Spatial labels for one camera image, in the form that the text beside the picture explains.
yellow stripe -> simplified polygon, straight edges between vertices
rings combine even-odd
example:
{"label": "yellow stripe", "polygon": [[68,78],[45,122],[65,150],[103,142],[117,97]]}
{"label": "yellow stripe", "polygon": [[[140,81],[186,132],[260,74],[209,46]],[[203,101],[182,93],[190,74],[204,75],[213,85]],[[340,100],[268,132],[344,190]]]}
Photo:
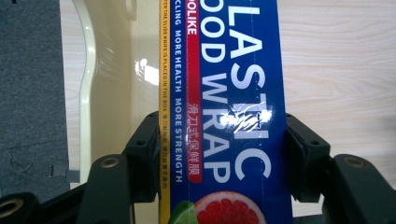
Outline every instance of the yellow stripe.
{"label": "yellow stripe", "polygon": [[160,201],[160,223],[166,224],[169,221],[170,211],[170,13],[169,0],[161,0],[160,8],[160,135],[161,135],[161,154],[160,154],[160,183],[161,195]]}

red grapefruit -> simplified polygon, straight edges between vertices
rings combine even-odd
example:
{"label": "red grapefruit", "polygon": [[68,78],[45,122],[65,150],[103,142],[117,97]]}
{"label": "red grapefruit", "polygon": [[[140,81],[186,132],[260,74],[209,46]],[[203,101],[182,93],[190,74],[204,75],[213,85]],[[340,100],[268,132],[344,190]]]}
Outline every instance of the red grapefruit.
{"label": "red grapefruit", "polygon": [[199,224],[265,224],[259,206],[233,191],[211,193],[195,203]]}

light wood surface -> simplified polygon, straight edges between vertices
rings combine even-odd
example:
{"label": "light wood surface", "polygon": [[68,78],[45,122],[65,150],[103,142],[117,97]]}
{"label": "light wood surface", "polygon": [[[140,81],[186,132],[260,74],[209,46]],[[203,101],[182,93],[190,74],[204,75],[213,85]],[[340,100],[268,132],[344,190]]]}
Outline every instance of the light wood surface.
{"label": "light wood surface", "polygon": [[[82,27],[62,0],[70,169],[79,165]],[[396,1],[278,1],[287,111],[332,145],[371,161],[396,188]],[[295,216],[320,213],[293,204]]]}

red stripe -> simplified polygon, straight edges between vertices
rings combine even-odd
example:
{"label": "red stripe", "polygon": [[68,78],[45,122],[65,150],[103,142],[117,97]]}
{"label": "red stripe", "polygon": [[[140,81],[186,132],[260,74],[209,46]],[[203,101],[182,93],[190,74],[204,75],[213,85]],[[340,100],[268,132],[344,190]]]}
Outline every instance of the red stripe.
{"label": "red stripe", "polygon": [[192,183],[202,182],[203,171],[198,8],[198,0],[186,0],[187,169]]}

gray floor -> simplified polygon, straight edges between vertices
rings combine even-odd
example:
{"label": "gray floor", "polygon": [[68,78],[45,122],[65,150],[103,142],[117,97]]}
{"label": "gray floor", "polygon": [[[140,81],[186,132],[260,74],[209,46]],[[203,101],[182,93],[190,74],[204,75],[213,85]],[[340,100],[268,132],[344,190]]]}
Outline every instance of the gray floor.
{"label": "gray floor", "polygon": [[0,194],[45,202],[68,190],[59,1],[0,0]]}

